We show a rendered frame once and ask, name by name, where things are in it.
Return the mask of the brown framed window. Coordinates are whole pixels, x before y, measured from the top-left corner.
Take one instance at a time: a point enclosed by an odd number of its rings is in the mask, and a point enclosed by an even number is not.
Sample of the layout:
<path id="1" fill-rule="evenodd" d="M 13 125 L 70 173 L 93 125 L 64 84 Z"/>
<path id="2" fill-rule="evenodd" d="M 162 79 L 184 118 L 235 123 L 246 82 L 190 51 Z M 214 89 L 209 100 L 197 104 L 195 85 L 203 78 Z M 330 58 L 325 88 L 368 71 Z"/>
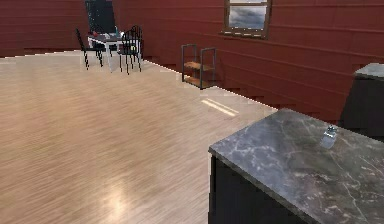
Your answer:
<path id="1" fill-rule="evenodd" d="M 266 39 L 271 11 L 272 0 L 224 0 L 222 33 Z"/>

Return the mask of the black marble-top kitchen counter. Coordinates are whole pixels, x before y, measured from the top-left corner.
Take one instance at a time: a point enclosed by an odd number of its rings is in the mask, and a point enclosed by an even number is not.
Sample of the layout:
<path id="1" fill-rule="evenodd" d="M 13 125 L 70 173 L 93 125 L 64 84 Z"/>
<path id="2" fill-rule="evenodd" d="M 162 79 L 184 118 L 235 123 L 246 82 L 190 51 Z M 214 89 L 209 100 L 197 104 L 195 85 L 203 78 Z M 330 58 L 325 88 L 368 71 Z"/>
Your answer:
<path id="1" fill-rule="evenodd" d="M 384 143 L 281 109 L 212 144 L 208 224 L 384 224 Z"/>

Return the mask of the black cabinet with grey top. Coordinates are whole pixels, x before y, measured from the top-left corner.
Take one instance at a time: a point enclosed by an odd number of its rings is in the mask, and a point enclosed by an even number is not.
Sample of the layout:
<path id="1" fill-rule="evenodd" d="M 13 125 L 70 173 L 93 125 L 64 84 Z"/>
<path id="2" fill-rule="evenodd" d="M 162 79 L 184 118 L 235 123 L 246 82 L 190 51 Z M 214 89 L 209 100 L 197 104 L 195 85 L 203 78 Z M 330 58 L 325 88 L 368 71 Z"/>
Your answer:
<path id="1" fill-rule="evenodd" d="M 384 142 L 384 63 L 354 72 L 338 126 Z"/>

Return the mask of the black frame wooden shelf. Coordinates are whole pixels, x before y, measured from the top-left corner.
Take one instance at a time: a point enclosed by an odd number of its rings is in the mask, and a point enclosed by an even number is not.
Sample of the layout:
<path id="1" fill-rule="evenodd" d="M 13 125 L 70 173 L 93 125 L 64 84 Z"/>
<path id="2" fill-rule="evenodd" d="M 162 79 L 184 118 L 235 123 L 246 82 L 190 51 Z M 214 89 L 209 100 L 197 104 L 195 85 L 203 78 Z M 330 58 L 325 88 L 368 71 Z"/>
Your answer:
<path id="1" fill-rule="evenodd" d="M 193 48 L 193 60 L 185 59 L 185 51 Z M 212 52 L 212 64 L 204 63 L 204 54 Z M 198 54 L 196 44 L 183 44 L 181 46 L 181 78 L 182 81 L 193 85 L 200 90 L 215 86 L 216 84 L 216 49 L 214 47 L 202 48 Z"/>

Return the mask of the dark doorway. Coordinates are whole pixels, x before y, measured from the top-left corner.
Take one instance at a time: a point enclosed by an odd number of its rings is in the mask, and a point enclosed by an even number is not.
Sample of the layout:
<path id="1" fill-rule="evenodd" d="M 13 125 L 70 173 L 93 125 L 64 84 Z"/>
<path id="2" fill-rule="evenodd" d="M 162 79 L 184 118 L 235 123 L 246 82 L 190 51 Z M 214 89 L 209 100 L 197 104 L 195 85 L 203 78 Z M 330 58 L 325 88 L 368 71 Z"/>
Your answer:
<path id="1" fill-rule="evenodd" d="M 112 0 L 85 0 L 89 28 L 97 33 L 114 33 L 115 19 Z"/>

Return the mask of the white dining table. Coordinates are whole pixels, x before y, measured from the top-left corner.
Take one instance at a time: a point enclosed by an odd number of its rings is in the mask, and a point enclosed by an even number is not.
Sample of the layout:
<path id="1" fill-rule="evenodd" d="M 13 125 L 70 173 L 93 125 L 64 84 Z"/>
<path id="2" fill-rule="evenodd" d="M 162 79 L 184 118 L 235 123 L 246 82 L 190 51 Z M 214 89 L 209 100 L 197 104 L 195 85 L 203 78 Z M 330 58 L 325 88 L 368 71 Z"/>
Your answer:
<path id="1" fill-rule="evenodd" d="M 87 36 L 87 40 L 90 47 L 93 47 L 93 42 L 104 46 L 109 69 L 112 69 L 112 48 L 116 47 L 117 50 L 120 50 L 123 46 L 122 38 L 115 34 L 91 34 Z"/>

